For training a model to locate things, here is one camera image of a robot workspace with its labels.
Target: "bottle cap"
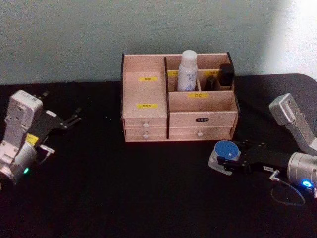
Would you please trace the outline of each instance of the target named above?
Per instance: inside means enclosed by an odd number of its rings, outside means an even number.
[[[197,64],[197,53],[192,50],[186,50],[182,54],[181,65],[185,68],[193,68]]]

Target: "cable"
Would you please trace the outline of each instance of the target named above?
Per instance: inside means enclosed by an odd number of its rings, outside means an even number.
[[[281,204],[287,205],[287,206],[303,206],[303,205],[305,205],[305,203],[306,203],[305,198],[302,196],[302,194],[301,194],[296,188],[294,188],[292,185],[290,185],[290,184],[288,184],[288,183],[286,183],[286,182],[284,182],[284,181],[282,181],[282,180],[280,180],[280,179],[279,179],[279,180],[276,180],[276,181],[282,183],[283,185],[288,186],[288,187],[291,188],[293,191],[295,191],[295,192],[300,196],[300,198],[302,199],[303,203],[293,203],[293,202],[280,201],[280,200],[278,200],[277,198],[275,198],[275,197],[273,196],[273,190],[274,190],[274,188],[272,188],[272,189],[271,189],[271,197],[273,198],[273,200],[274,200],[275,202],[278,202],[278,203],[281,203]]]

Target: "green led light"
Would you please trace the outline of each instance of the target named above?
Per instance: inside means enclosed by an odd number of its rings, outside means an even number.
[[[29,168],[26,168],[23,173],[26,174],[27,172],[29,172]]]

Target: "small bottle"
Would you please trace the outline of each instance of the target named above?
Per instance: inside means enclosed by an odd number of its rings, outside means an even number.
[[[197,78],[197,53],[187,50],[179,66],[177,91],[194,91]]]

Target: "black label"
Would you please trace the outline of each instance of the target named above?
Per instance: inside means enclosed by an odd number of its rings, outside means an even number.
[[[196,122],[207,122],[208,118],[196,118]]]

